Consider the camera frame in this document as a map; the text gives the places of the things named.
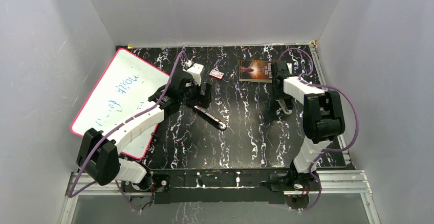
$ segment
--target book cover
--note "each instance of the book cover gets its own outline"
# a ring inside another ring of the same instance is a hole
[[[240,60],[240,81],[271,82],[271,63],[268,60]]]

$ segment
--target red-bordered whiteboard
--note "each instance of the red-bordered whiteboard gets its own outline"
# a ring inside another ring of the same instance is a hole
[[[108,132],[113,124],[138,113],[138,108],[151,107],[148,97],[168,79],[165,72],[129,51],[119,49],[72,122],[71,132],[81,137],[90,128]],[[122,153],[142,159],[156,129],[156,125],[149,128]]]

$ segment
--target red border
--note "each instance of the red border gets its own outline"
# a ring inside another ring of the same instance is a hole
[[[78,114],[75,116],[74,120],[72,121],[72,123],[71,123],[71,125],[70,125],[70,127],[69,127],[69,130],[70,130],[73,134],[75,134],[75,135],[77,135],[77,136],[80,136],[80,137],[83,137],[83,135],[80,135],[79,133],[76,133],[75,131],[73,131],[73,130],[72,130],[72,126],[74,125],[75,121],[77,120],[78,116],[80,115],[80,113],[81,113],[81,111],[83,110],[83,108],[84,108],[84,106],[86,105],[86,103],[89,101],[90,97],[92,96],[92,93],[94,92],[94,90],[95,90],[96,87],[98,86],[98,84],[99,84],[99,82],[101,81],[102,77],[105,75],[105,72],[109,69],[109,67],[110,67],[110,65],[112,64],[113,60],[115,59],[116,55],[118,55],[119,51],[121,51],[121,50],[125,50],[125,51],[127,51],[127,52],[130,53],[131,55],[133,55],[133,56],[137,57],[138,59],[140,59],[140,60],[142,60],[142,61],[148,63],[150,66],[154,67],[155,69],[157,69],[157,70],[159,70],[160,72],[162,72],[162,73],[166,74],[167,76],[169,76],[169,75],[168,75],[167,73],[165,73],[164,71],[160,70],[159,68],[157,68],[157,67],[154,66],[153,64],[149,63],[148,61],[146,61],[146,60],[140,58],[139,56],[133,54],[132,52],[128,51],[127,49],[123,49],[123,48],[118,49],[118,51],[116,51],[116,53],[115,53],[115,55],[113,56],[113,58],[112,58],[112,60],[110,61],[110,63],[109,63],[109,64],[107,65],[107,67],[105,68],[105,70],[104,70],[104,72],[102,73],[101,77],[99,78],[98,82],[96,83],[96,85],[95,85],[94,88],[92,89],[92,91],[91,91],[91,93],[89,94],[88,98],[87,98],[86,101],[84,102],[83,106],[80,108],[80,111],[79,111]],[[155,131],[157,130],[157,127],[158,127],[158,124],[155,126],[154,133],[155,133]],[[136,157],[134,157],[134,156],[132,156],[132,155],[129,155],[128,153],[124,153],[124,152],[122,152],[122,153],[123,153],[124,155],[127,155],[127,156],[132,157],[133,159],[141,160],[141,159],[143,159],[143,158],[145,157],[146,152],[148,151],[149,146],[150,146],[150,143],[151,143],[151,141],[152,141],[152,138],[153,138],[153,137],[151,136],[151,138],[150,138],[150,140],[149,140],[149,143],[148,143],[148,147],[146,148],[145,153],[143,154],[143,156],[142,156],[141,158],[136,158]]]

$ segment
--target eraser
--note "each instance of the eraser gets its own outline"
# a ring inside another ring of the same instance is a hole
[[[210,75],[211,77],[215,77],[215,78],[221,80],[221,79],[223,78],[224,73],[219,72],[219,71],[216,71],[216,70],[212,70],[212,71],[209,73],[209,75]]]

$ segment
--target table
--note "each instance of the table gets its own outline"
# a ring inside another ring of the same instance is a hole
[[[203,64],[203,82],[214,87],[208,110],[228,125],[226,131],[218,131],[182,107],[159,124],[141,163],[155,169],[288,168],[303,142],[302,106],[296,103],[293,114],[284,115],[271,98],[271,84],[239,82],[238,65],[240,59],[277,60],[290,47],[310,53],[308,45],[130,49],[167,73],[181,50]],[[298,51],[290,51],[282,60],[292,63],[294,74],[311,68]],[[212,69],[223,72],[223,79],[208,76]],[[316,69],[305,79],[319,84]],[[329,147],[339,148],[339,143]],[[320,167],[345,167],[342,153],[326,153]]]

